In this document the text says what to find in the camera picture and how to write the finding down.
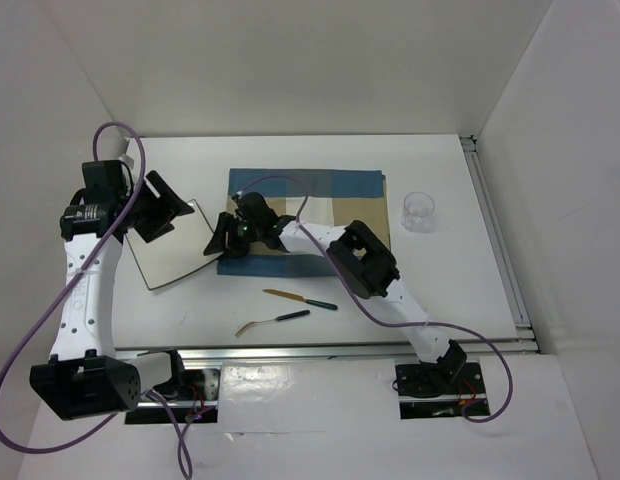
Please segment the clear plastic cup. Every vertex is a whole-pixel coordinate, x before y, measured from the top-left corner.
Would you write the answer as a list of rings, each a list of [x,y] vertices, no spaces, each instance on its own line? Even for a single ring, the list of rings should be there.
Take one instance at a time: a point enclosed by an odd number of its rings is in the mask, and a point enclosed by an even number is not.
[[[434,228],[436,204],[427,193],[415,191],[408,193],[403,201],[401,224],[413,233],[429,233]]]

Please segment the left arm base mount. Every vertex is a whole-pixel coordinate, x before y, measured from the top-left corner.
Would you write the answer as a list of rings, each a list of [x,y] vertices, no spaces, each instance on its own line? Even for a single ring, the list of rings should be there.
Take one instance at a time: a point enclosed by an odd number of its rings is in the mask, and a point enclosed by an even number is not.
[[[177,386],[156,387],[166,400],[177,423],[214,424],[218,421],[218,399],[221,386],[219,367],[186,369]],[[164,407],[154,400],[142,400],[138,408],[125,415],[124,423],[133,426],[167,425],[171,423]]]

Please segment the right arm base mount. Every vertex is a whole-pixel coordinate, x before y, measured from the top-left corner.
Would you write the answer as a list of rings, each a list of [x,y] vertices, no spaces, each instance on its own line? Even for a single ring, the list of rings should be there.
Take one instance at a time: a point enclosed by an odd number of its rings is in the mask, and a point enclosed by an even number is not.
[[[402,420],[462,417],[464,408],[470,417],[491,414],[478,362],[466,363],[451,384],[435,380],[425,363],[397,364],[395,373]]]

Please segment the gold knife dark handle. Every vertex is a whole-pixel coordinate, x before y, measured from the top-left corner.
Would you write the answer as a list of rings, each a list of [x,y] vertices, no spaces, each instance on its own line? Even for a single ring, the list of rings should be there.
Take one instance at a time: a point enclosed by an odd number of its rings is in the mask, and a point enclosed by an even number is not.
[[[320,300],[309,299],[309,298],[303,297],[303,296],[298,295],[298,294],[294,294],[294,293],[290,293],[290,292],[285,292],[285,291],[281,291],[281,290],[263,289],[262,291],[264,293],[266,293],[266,294],[269,294],[269,295],[273,295],[273,296],[277,296],[277,297],[281,297],[281,298],[286,298],[286,299],[289,299],[289,300],[301,302],[301,303],[304,303],[304,304],[307,304],[307,305],[311,305],[311,306],[322,308],[322,309],[326,309],[326,310],[337,311],[338,308],[339,308],[336,304],[333,304],[333,303],[324,302],[324,301],[320,301]]]

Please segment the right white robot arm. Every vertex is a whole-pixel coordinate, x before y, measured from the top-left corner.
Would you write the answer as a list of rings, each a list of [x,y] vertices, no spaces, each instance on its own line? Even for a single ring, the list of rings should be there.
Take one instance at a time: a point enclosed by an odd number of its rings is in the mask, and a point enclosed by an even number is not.
[[[233,201],[233,213],[219,214],[206,255],[243,258],[252,244],[261,243],[285,254],[323,258],[368,319],[403,333],[428,366],[431,388],[447,392],[459,383],[466,353],[408,292],[395,256],[364,222],[330,226],[279,215],[257,192],[238,192]]]

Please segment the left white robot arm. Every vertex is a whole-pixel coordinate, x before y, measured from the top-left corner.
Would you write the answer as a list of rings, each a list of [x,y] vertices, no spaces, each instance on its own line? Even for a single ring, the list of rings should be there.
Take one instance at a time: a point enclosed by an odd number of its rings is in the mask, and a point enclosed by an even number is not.
[[[156,171],[134,181],[122,161],[107,160],[84,163],[82,174],[84,186],[60,218],[70,290],[49,359],[29,376],[33,390],[62,420],[133,411],[152,389],[177,398],[188,377],[174,349],[117,359],[112,312],[126,234],[134,231],[153,242],[193,208]]]

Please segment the white square plate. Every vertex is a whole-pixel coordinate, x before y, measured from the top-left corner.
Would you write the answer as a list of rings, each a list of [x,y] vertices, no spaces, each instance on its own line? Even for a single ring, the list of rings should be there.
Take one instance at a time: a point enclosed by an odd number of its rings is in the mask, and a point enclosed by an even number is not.
[[[204,249],[213,230],[195,199],[187,204],[194,212],[176,217],[174,229],[146,243],[135,231],[127,234],[127,242],[148,290],[170,285],[206,267],[221,254],[205,255]]]

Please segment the gold fork dark handle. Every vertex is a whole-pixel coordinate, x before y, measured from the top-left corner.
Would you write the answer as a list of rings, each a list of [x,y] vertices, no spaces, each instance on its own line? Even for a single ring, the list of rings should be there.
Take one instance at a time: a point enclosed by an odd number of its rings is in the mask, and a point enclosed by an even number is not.
[[[298,318],[303,318],[303,317],[309,316],[310,314],[311,314],[310,310],[300,310],[300,311],[296,311],[296,312],[280,315],[280,316],[277,316],[275,318],[268,319],[268,320],[250,321],[250,322],[247,322],[245,325],[243,325],[241,328],[239,328],[236,331],[235,337],[239,338],[245,332],[247,332],[251,328],[254,328],[254,327],[257,327],[257,326],[267,325],[267,324],[271,324],[271,323],[281,323],[281,322],[286,322],[286,321],[290,321],[290,320],[296,320]]]

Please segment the blue tan cloth placemat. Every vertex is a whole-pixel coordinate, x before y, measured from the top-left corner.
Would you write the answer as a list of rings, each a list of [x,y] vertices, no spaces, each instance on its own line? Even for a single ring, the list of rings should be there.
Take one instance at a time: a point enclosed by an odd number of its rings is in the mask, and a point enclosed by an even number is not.
[[[229,172],[226,210],[238,191],[256,191],[279,215],[301,214],[307,222],[345,226],[365,223],[386,247],[391,246],[385,176],[379,170],[232,168]],[[222,258],[222,276],[303,278],[331,276],[325,259],[313,254],[285,255],[261,243],[241,259]]]

